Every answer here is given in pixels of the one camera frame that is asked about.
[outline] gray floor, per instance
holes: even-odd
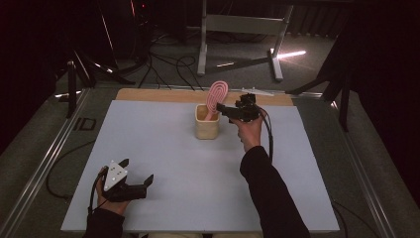
[[[251,88],[265,90],[288,90],[300,86],[315,78],[326,55],[334,44],[333,40],[318,37],[286,36],[281,53],[306,51],[304,56],[282,59],[281,67],[284,81],[273,79],[269,63],[261,63],[235,70],[220,70],[216,65],[238,60],[254,60],[266,57],[266,52],[272,48],[274,38],[264,38],[258,43],[231,43],[221,44],[218,40],[226,41],[226,36],[218,34],[209,38],[207,70],[208,73],[197,77],[199,84],[208,87],[216,80],[226,80],[231,88]],[[179,59],[183,56],[198,58],[199,39],[191,37],[186,44],[177,43],[174,39],[163,38],[152,48],[152,52]],[[153,59],[153,67],[159,76],[169,85],[188,88],[177,74],[176,68],[158,59]],[[196,63],[191,66],[196,72]],[[144,67],[136,73],[127,76],[136,84],[145,75]],[[187,68],[180,69],[181,75],[198,89],[198,83]],[[57,83],[57,93],[65,92],[65,78]],[[156,88],[156,74],[151,71],[144,86]],[[311,92],[322,92],[326,84],[312,88]],[[127,87],[108,78],[102,78],[97,86],[91,89],[80,118],[96,119],[97,124],[92,131],[72,131],[64,144],[60,157],[78,146],[91,142],[99,132],[101,122],[105,117],[108,105],[117,94],[119,88]],[[330,196],[343,204],[354,214],[338,205],[333,204],[340,211],[344,221],[337,213],[342,230],[329,234],[312,234],[319,238],[345,237],[344,226],[349,230],[349,237],[375,237],[379,234],[372,215],[371,204],[367,198],[363,185],[358,180],[358,172],[354,170],[354,156],[357,156],[366,171],[374,192],[382,205],[386,219],[390,223],[393,235],[388,237],[420,237],[420,212],[411,199],[406,187],[399,177],[386,149],[377,136],[366,113],[364,112],[358,96],[351,94],[349,109],[349,133],[344,133],[337,124],[337,111],[324,102],[312,97],[296,97],[293,102],[302,115],[311,146],[318,162],[321,174]],[[55,135],[65,122],[66,104],[59,103],[51,97],[40,108],[29,124],[17,136],[0,158],[0,222],[4,224],[7,215],[16,203],[28,179],[34,173],[37,165],[53,143]],[[77,186],[78,179],[92,144],[65,155],[51,174],[51,187],[57,193],[72,194]],[[15,233],[15,237],[80,237],[81,234],[64,233],[59,230],[61,222],[68,209],[68,203],[63,199],[52,197],[42,185],[38,195],[33,200],[26,216]]]

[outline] bright light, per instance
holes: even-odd
[[[56,94],[55,95],[55,97],[56,98],[60,98],[60,97],[63,97],[63,96],[68,96],[68,93],[65,93],[65,94]]]
[[[289,58],[289,57],[295,57],[295,56],[301,56],[301,55],[305,55],[306,52],[305,51],[300,51],[300,52],[294,52],[294,53],[287,53],[287,54],[278,54],[277,58],[278,59],[283,59],[283,58]]]
[[[233,62],[228,62],[228,63],[224,63],[224,64],[219,64],[217,66],[228,66],[228,65],[232,65],[234,64]]]

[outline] black sleeve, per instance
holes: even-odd
[[[241,174],[248,182],[264,238],[310,237],[286,184],[263,147],[253,147],[245,153]]]
[[[84,238],[120,238],[123,235],[124,216],[98,208],[87,218]]]

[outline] wooden container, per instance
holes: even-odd
[[[213,140],[219,134],[219,113],[213,114],[210,121],[205,121],[207,112],[205,104],[195,107],[195,137],[200,140]]]

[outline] floor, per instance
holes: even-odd
[[[200,86],[208,88],[216,80],[225,80],[232,89],[255,87],[285,91],[313,80],[334,45],[331,39],[287,35],[280,53],[306,51],[306,54],[280,60],[284,80],[279,82],[273,79],[272,68],[267,62],[231,70],[217,67],[232,61],[265,58],[267,50],[273,46],[274,38],[237,35],[236,39],[241,40],[233,42],[232,36],[211,34],[208,38],[208,73],[198,77],[195,72],[199,38],[197,32],[191,31],[190,34],[186,43],[156,35],[159,40],[151,48],[154,57],[149,73],[149,68],[144,66],[125,76],[134,85],[122,85],[98,75],[96,86],[87,89],[86,101],[78,113],[78,118],[85,119],[87,129],[71,127],[71,133],[56,155],[60,162],[54,166],[48,178],[41,178],[41,185],[35,189],[36,196],[28,200],[30,206],[23,211],[25,216],[18,219],[16,223],[19,226],[12,229],[13,237],[80,237],[78,233],[59,230],[69,200],[53,197],[43,183],[48,179],[51,190],[59,194],[74,192],[108,105],[120,88],[139,87],[144,78],[142,87],[151,88],[192,87],[200,90]],[[174,66],[176,59],[180,58],[191,66]],[[126,60],[119,61],[121,67],[129,64]],[[351,94],[348,116],[350,132],[345,133],[337,124],[337,110],[330,102],[319,99],[319,93],[323,92],[325,86],[318,85],[310,90],[311,93],[293,97],[332,204],[337,208],[336,215],[341,226],[339,232],[312,234],[312,237],[420,237],[420,211],[369,122],[358,96]],[[66,93],[65,77],[57,83],[56,93]],[[25,192],[24,187],[36,172],[36,167],[49,155],[50,146],[56,143],[56,135],[67,122],[66,110],[66,103],[58,102],[52,96],[2,154],[0,222],[3,225],[8,214],[17,209],[13,207],[18,204],[21,192]],[[93,120],[96,125],[89,130],[92,125],[89,123]],[[376,210],[375,202],[379,202],[382,210]],[[378,213],[384,217],[380,218],[379,215],[380,219],[377,219]],[[4,231],[0,232],[1,237],[12,237],[5,235]]]

